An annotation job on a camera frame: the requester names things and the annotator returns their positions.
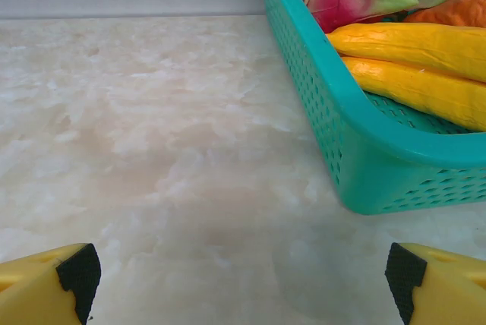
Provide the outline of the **teal plastic basket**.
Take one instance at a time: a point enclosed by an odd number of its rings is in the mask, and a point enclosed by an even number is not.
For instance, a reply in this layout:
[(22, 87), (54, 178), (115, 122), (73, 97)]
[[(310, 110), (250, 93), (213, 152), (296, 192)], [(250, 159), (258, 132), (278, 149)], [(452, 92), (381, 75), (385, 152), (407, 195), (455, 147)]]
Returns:
[(363, 92), (302, 0), (264, 2), (346, 207), (376, 215), (486, 200), (486, 133)]

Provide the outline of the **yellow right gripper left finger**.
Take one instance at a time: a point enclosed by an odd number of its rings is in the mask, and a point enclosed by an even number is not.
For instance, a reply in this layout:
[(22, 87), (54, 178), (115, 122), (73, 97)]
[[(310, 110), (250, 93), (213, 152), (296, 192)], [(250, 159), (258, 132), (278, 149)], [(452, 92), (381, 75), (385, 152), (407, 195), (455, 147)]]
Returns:
[(87, 325), (100, 279), (91, 243), (0, 263), (0, 325)]

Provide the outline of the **yellow banana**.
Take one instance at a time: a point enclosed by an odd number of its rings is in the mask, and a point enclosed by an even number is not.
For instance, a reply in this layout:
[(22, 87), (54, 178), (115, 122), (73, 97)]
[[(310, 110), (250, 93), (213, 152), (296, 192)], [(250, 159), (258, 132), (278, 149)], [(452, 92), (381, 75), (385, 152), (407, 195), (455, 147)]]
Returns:
[(350, 24), (328, 33), (327, 39), (343, 55), (401, 62), (486, 83), (486, 28)]
[(344, 56), (342, 61), (366, 92), (486, 132), (486, 83), (380, 60)]

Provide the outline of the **orange fruit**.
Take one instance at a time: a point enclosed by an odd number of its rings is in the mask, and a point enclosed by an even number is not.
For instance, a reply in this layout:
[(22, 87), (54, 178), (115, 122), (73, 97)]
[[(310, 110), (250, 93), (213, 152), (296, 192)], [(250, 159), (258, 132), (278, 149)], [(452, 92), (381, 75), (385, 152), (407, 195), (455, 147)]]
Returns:
[(447, 0), (410, 14), (404, 22), (486, 28), (486, 0)]

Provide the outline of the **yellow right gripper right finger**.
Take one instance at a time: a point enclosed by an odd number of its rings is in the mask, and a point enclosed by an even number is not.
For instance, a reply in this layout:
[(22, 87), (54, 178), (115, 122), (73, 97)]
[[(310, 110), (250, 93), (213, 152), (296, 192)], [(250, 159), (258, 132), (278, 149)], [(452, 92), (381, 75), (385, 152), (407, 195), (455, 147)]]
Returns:
[(394, 242), (385, 277), (404, 325), (486, 325), (486, 260)]

